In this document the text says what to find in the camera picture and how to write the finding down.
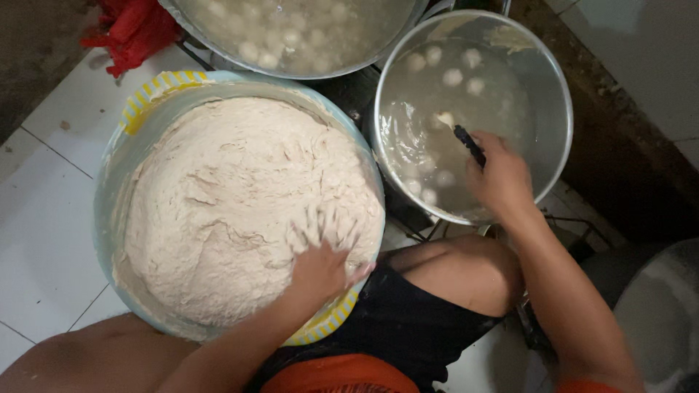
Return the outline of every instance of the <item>leg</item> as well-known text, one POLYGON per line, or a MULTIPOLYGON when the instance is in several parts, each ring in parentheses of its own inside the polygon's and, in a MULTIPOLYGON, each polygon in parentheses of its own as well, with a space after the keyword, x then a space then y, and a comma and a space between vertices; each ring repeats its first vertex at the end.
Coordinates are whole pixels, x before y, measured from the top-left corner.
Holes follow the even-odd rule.
POLYGON ((478 235, 403 248, 387 263, 416 287, 492 317, 506 314, 524 292, 515 253, 478 235))
POLYGON ((197 347, 119 315, 40 342, 0 376, 0 391, 153 392, 197 347))

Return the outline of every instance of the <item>floor tile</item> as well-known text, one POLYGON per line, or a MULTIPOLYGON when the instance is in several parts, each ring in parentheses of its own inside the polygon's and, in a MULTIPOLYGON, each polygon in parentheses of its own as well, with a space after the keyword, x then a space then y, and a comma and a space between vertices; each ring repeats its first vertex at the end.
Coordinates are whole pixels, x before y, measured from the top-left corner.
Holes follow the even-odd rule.
POLYGON ((581 0, 561 19, 671 140, 698 136, 694 0, 581 0))
POLYGON ((34 343, 0 323, 0 373, 28 351, 34 343))
POLYGON ((407 237, 401 228, 390 220, 386 220, 386 229, 384 229, 384 238, 381 241, 380 251, 390 251, 415 244, 417 242, 407 237))
POLYGON ((554 184, 551 193, 556 195, 577 217, 592 222, 602 232, 602 235, 612 242, 614 247, 621 247, 628 243, 621 232, 617 231, 607 219, 602 217, 600 213, 597 213, 592 205, 587 203, 580 194, 562 180, 554 184))
POLYGON ((82 314, 80 319, 73 325, 71 331, 79 330, 95 322, 128 312, 129 308, 119 298, 117 292, 114 292, 111 285, 107 285, 104 291, 99 294, 97 299, 85 311, 85 314, 82 314))
POLYGON ((41 142, 22 129, 10 135, 0 148, 0 183, 16 172, 40 145, 41 142))
POLYGON ((675 142, 675 146, 677 146, 687 160, 699 170, 699 139, 675 142))
POLYGON ((16 167, 0 183, 0 320, 39 342, 67 331, 107 283, 93 181, 22 129, 0 152, 16 167))
POLYGON ((580 0, 545 0, 555 13, 561 13, 580 0))
POLYGON ((529 350, 527 359, 526 377, 522 393, 536 393, 544 380, 549 376, 549 370, 536 351, 529 350))
POLYGON ((447 366, 449 379, 435 386, 446 392, 522 392, 527 361, 519 325, 508 324, 506 329, 500 323, 447 366))
POLYGON ((161 71, 201 70, 190 56, 172 45, 149 58, 120 80, 105 71, 106 52, 95 48, 61 81, 22 123, 27 131, 95 177, 127 97, 161 71))
MULTIPOLYGON (((567 207, 553 192, 549 192, 549 194, 539 202, 538 206, 545 215, 559 218, 580 219, 580 217, 567 207)), ((587 230, 587 224, 583 222, 549 219, 549 223, 578 236, 581 236, 587 230)))

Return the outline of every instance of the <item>person's left hand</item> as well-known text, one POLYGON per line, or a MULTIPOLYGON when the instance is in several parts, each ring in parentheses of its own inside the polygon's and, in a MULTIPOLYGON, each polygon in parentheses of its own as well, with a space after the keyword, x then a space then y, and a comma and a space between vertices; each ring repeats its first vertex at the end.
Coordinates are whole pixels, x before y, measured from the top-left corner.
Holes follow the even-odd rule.
POLYGON ((351 277, 345 274, 345 260, 349 250, 333 251, 327 241, 320 247, 309 245, 307 251, 296 256, 294 272, 288 292, 309 296, 308 300, 326 302, 366 277, 375 262, 358 266, 351 277))

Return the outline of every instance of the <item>large aluminum pot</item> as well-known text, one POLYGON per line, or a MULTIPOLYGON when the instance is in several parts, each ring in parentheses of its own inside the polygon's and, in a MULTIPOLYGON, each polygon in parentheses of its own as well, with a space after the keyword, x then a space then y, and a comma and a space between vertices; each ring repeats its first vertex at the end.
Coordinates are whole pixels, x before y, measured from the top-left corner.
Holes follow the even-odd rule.
POLYGON ((474 208, 472 214, 457 216, 425 203, 408 190, 388 164, 380 126, 384 82, 397 59, 418 45, 433 41, 435 37, 465 38, 487 45, 511 64, 531 105, 536 140, 525 160, 531 170, 535 200, 541 201, 558 180, 568 159, 572 140, 570 92, 561 67, 534 33, 511 19, 487 11, 458 10, 432 17, 404 36, 391 53, 376 91, 370 114, 372 118, 368 121, 372 147, 385 178, 396 190, 437 217, 466 225, 492 221, 482 208, 474 208), (489 37, 496 30, 507 32, 506 42, 491 44, 493 40, 489 37))
POLYGON ((410 14, 401 30, 399 30, 394 37, 390 37, 390 39, 389 37, 387 37, 386 44, 383 46, 383 48, 377 48, 375 52, 371 53, 370 56, 364 59, 362 62, 358 62, 356 64, 347 64, 342 69, 338 69, 336 71, 331 71, 328 73, 315 73, 314 71, 311 71, 311 73, 309 74, 297 74, 288 70, 272 70, 262 68, 257 63, 246 62, 238 53, 230 52, 229 50, 224 49, 224 46, 222 45, 222 40, 227 39, 227 37, 212 36, 211 34, 205 33, 205 29, 203 28, 203 26, 201 26, 200 23, 193 20, 190 16, 188 16, 186 12, 183 11, 182 7, 178 3, 179 1, 183 0, 158 0, 158 2, 175 18, 175 20, 180 26, 182 26, 194 38, 196 38, 197 40, 202 42, 202 44, 206 45, 211 50, 219 54, 225 60, 233 62, 234 64, 237 64, 246 69, 263 73, 265 75, 275 76, 277 78, 298 80, 334 78, 336 76, 341 76, 351 72, 355 72, 370 64, 374 64, 379 59, 385 58, 391 52, 391 49, 397 44, 397 42, 399 42, 400 39, 417 24, 417 22, 420 20, 420 17, 425 12, 425 9, 427 8, 427 4, 429 2, 429 0, 415 0, 415 2, 412 5, 412 10, 410 11, 410 14))

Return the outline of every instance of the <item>grout line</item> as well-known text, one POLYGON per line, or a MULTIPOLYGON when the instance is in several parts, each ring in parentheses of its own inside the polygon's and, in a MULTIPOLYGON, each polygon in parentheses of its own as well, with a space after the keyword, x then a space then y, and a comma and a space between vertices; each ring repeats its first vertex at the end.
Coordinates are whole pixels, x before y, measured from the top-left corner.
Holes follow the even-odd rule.
POLYGON ((74 166, 77 170, 79 170, 80 172, 83 172, 88 178, 91 178, 91 179, 92 179, 92 176, 88 175, 87 172, 85 172, 85 171, 83 171, 82 169, 80 169, 79 166, 73 164, 73 162, 71 162, 71 160, 65 158, 61 153, 57 152, 54 148, 52 148, 51 146, 49 146, 48 143, 46 143, 46 142, 42 141, 41 139, 39 139, 38 136, 32 134, 28 129, 24 128, 24 126, 21 126, 21 125, 20 125, 20 128, 23 129, 23 130, 25 130, 27 133, 29 133, 29 135, 31 135, 31 136, 33 136, 34 138, 36 138, 37 141, 39 141, 39 142, 43 143, 44 145, 46 145, 47 148, 53 150, 54 153, 58 154, 62 159, 65 159, 70 165, 74 166))
POLYGON ((107 285, 105 285, 104 288, 102 288, 102 290, 99 291, 99 294, 98 294, 94 299, 92 299, 92 301, 89 303, 89 306, 85 309, 85 311, 82 312, 82 314, 80 314, 80 317, 78 317, 78 319, 75 320, 75 322, 73 322, 73 324, 71 325, 71 327, 69 327, 68 330, 66 330, 66 332, 70 331, 70 330, 75 326, 75 324, 78 323, 78 321, 80 320, 80 318, 82 318, 82 316, 85 315, 85 313, 87 312, 87 310, 89 310, 89 308, 92 307, 92 304, 97 300, 97 298, 99 297, 99 295, 101 295, 102 292, 104 292, 104 290, 107 289, 108 286, 109 286, 109 283, 107 283, 107 285))
POLYGON ((566 12, 567 10, 570 10, 571 8, 573 8, 573 6, 574 6, 575 4, 578 4, 580 1, 581 1, 581 0, 575 0, 572 4, 570 4, 569 6, 565 7, 561 12, 556 13, 556 16, 561 16, 562 13, 566 12))
POLYGON ((10 325, 8 325, 8 324, 6 324, 5 322, 2 322, 2 321, 0 321, 0 324, 5 325, 5 326, 6 326, 8 329, 10 329, 11 331, 14 331, 15 333, 17 333, 17 334, 19 334, 20 336, 24 337, 25 339, 29 340, 29 342, 31 342, 32 344, 36 345, 36 343, 34 342, 34 340, 30 339, 29 337, 25 336, 24 334, 21 334, 20 332, 17 331, 17 329, 12 328, 10 325))
POLYGON ((690 136, 689 138, 682 138, 682 139, 677 139, 676 141, 672 141, 673 143, 677 142, 689 142, 689 141, 696 141, 699 139, 699 136, 690 136))
POLYGON ((558 194, 556 194, 553 190, 551 191, 551 193, 554 195, 554 197, 558 198, 559 201, 561 201, 561 203, 562 203, 566 208, 568 208, 568 210, 570 210, 570 212, 574 215, 574 217, 570 217, 570 218, 579 218, 579 219, 581 219, 581 220, 585 220, 585 218, 583 218, 577 211, 573 210, 573 209, 563 200, 563 198, 561 198, 560 196, 558 196, 558 194))

